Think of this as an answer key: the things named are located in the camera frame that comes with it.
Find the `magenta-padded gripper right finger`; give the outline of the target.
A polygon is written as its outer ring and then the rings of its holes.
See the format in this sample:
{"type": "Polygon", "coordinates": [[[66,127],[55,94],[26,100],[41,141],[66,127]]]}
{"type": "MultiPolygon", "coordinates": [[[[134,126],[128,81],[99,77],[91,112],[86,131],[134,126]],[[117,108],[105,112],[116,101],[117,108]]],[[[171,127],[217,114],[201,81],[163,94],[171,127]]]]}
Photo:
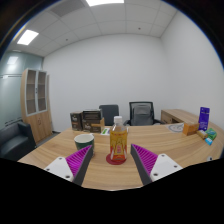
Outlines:
{"type": "Polygon", "coordinates": [[[135,161],[143,185],[150,184],[182,169],[168,155],[157,155],[135,144],[131,145],[131,155],[135,161]]]}

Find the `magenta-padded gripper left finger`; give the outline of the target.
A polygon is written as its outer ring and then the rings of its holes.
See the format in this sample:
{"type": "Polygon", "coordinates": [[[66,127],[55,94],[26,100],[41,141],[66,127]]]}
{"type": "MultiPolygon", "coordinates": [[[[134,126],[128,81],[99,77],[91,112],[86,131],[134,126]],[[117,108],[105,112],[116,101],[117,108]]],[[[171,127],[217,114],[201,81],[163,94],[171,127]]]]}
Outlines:
{"type": "Polygon", "coordinates": [[[68,157],[57,157],[45,171],[81,186],[93,156],[93,147],[86,146],[68,157]]]}

